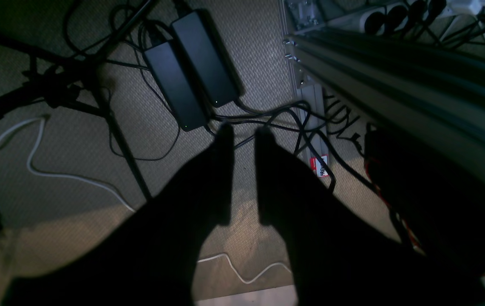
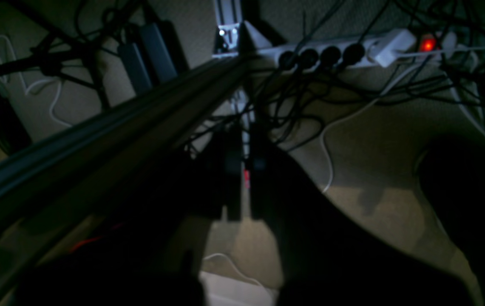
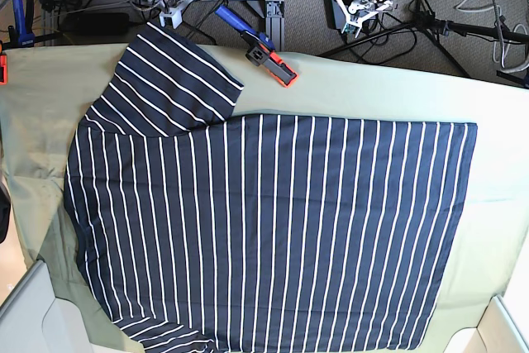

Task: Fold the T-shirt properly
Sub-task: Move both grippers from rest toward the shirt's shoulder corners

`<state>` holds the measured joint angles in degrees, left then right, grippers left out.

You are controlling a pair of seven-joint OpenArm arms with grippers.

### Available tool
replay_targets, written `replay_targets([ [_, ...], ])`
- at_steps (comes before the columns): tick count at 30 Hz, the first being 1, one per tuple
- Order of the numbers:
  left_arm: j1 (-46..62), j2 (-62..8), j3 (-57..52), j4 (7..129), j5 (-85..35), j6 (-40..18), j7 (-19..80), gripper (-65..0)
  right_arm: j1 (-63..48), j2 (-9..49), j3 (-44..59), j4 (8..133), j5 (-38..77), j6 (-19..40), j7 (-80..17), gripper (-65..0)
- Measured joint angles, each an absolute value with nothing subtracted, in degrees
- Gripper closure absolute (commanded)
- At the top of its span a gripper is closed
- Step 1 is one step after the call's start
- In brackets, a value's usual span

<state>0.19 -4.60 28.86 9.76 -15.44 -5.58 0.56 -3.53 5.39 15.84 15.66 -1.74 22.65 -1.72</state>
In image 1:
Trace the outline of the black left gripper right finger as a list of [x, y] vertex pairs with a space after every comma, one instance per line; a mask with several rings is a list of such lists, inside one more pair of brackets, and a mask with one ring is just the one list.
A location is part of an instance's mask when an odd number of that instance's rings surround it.
[[258, 214], [284, 240], [300, 306], [485, 306], [478, 278], [387, 238], [277, 144], [255, 133]]

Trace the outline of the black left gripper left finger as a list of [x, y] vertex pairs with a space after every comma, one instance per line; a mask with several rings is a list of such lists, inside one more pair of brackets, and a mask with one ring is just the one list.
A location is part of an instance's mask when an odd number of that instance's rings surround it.
[[3, 305], [145, 306], [161, 296], [192, 305], [201, 247], [230, 223], [233, 172], [234, 130], [223, 123], [208, 148], [103, 242], [52, 273], [14, 279]]

